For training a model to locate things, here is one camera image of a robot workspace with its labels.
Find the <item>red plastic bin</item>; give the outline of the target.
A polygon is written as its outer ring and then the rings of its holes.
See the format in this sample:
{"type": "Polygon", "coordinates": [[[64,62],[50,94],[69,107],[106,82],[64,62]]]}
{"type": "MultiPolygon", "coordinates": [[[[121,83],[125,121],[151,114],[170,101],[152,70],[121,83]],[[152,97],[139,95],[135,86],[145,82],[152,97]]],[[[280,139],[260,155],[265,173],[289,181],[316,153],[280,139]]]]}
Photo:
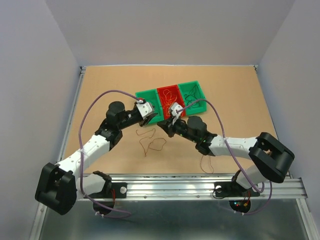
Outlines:
{"type": "Polygon", "coordinates": [[[177,84],[159,87],[156,90],[161,102],[163,116],[165,120],[170,117],[170,106],[174,102],[179,103],[183,108],[185,107],[185,102],[177,84]]]}

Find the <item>green plastic bin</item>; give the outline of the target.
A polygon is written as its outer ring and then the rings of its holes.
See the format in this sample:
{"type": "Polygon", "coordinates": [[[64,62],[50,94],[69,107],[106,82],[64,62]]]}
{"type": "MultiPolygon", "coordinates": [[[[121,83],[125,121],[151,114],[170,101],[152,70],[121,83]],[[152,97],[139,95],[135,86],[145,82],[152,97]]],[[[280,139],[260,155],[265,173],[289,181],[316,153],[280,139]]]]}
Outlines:
{"type": "Polygon", "coordinates": [[[150,102],[154,107],[154,112],[157,113],[157,115],[148,123],[149,125],[155,125],[158,122],[164,120],[162,105],[160,102],[158,92],[155,88],[136,92],[135,96],[137,98],[142,98],[145,99],[147,102],[150,102]]]}
{"type": "MultiPolygon", "coordinates": [[[[178,84],[185,106],[198,99],[205,99],[205,95],[198,81],[189,81],[178,84]]],[[[185,110],[186,116],[202,114],[207,111],[207,103],[199,101],[185,110]]]]}

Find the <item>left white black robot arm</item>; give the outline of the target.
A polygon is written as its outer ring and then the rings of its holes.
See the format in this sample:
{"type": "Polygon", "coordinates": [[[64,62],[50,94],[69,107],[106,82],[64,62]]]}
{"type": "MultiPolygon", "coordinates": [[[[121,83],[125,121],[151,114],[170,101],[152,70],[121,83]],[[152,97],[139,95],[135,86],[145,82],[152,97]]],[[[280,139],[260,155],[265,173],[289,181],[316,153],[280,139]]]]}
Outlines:
{"type": "Polygon", "coordinates": [[[154,106],[145,100],[137,100],[131,110],[126,110],[121,101],[110,103],[105,119],[86,143],[81,143],[66,159],[56,164],[47,163],[42,168],[35,199],[65,215],[76,200],[90,195],[114,198],[116,194],[108,174],[94,171],[85,177],[84,170],[119,143],[123,129],[135,124],[143,127],[155,116],[154,106]]]}

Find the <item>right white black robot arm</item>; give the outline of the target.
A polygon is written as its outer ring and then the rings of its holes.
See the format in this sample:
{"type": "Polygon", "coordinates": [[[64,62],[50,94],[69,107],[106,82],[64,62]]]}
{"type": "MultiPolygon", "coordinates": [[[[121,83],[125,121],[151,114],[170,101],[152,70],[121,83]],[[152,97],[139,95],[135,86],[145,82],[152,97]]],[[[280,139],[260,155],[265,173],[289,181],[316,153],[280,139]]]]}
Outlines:
{"type": "Polygon", "coordinates": [[[234,156],[252,160],[246,170],[238,170],[230,182],[221,183],[217,197],[240,197],[254,185],[265,181],[282,183],[291,167],[294,153],[268,132],[257,137],[223,138],[207,130],[199,116],[187,120],[168,118],[157,123],[172,138],[179,135],[195,143],[195,148],[205,156],[234,156]]]}

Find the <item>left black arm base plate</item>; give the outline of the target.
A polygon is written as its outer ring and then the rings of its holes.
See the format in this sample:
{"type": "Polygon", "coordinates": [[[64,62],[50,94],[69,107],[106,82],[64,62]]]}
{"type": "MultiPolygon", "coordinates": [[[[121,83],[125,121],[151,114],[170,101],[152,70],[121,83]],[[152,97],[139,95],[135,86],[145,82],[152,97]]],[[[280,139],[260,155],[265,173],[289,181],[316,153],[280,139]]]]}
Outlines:
{"type": "Polygon", "coordinates": [[[126,182],[108,182],[102,187],[102,190],[89,194],[93,199],[126,199],[127,198],[126,182]]]}

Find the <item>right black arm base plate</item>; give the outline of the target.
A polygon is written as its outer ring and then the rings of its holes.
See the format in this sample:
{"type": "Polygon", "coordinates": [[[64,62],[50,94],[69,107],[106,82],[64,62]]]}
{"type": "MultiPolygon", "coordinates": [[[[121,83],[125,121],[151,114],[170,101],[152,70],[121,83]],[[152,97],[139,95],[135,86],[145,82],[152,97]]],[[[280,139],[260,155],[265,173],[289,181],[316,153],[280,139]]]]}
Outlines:
{"type": "Polygon", "coordinates": [[[260,193],[255,192],[252,188],[244,189],[235,182],[221,181],[214,184],[212,196],[216,199],[244,198],[249,196],[259,197],[260,193]]]}

